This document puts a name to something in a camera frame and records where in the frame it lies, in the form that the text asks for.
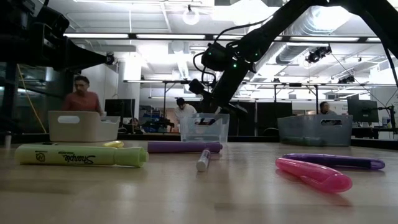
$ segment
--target desk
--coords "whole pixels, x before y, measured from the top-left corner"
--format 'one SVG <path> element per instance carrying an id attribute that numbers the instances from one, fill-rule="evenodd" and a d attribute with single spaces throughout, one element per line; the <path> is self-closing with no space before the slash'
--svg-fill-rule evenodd
<path id="1" fill-rule="evenodd" d="M 127 146 L 144 142 L 128 142 Z M 382 171 L 342 170 L 353 188 L 324 194 L 276 172 L 286 153 L 383 159 Z M 394 223 L 398 153 L 360 147 L 237 143 L 197 173 L 198 154 L 151 154 L 129 167 L 21 166 L 0 150 L 2 224 L 34 223 Z"/>
<path id="2" fill-rule="evenodd" d="M 392 128 L 353 128 L 352 135 L 357 138 L 379 139 L 379 132 L 393 132 Z"/>

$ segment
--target computer monitor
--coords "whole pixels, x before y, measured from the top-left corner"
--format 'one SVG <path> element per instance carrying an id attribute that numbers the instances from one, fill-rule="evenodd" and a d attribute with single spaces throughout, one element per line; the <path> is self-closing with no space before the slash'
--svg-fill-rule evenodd
<path id="1" fill-rule="evenodd" d="M 371 100 L 347 100 L 348 114 L 355 122 L 379 122 L 377 102 Z"/>
<path id="2" fill-rule="evenodd" d="M 131 115 L 134 116 L 135 104 L 136 104 L 135 99 L 105 100 L 106 115 L 131 118 Z"/>

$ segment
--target white marker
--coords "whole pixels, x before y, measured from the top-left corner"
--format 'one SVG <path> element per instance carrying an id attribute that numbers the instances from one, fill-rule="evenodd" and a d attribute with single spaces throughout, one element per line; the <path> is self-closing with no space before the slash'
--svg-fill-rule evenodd
<path id="1" fill-rule="evenodd" d="M 210 162 L 211 152 L 208 149 L 203 150 L 201 156 L 197 162 L 197 170 L 199 172 L 204 172 L 207 170 Z"/>

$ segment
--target purple marker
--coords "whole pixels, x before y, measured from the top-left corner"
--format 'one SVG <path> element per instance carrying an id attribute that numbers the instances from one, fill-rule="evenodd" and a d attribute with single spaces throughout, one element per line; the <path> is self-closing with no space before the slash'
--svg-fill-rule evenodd
<path id="1" fill-rule="evenodd" d="M 372 170 L 383 169 L 386 165 L 380 159 L 353 157 L 353 156 L 336 156 L 327 154 L 306 154 L 292 153 L 282 156 L 285 159 L 293 159 L 297 161 L 311 162 L 327 167 L 345 166 L 360 167 Z"/>
<path id="2" fill-rule="evenodd" d="M 178 153 L 178 152 L 203 152 L 208 149 L 212 153 L 219 153 L 223 145 L 219 142 L 172 142 L 149 141 L 148 153 Z"/>

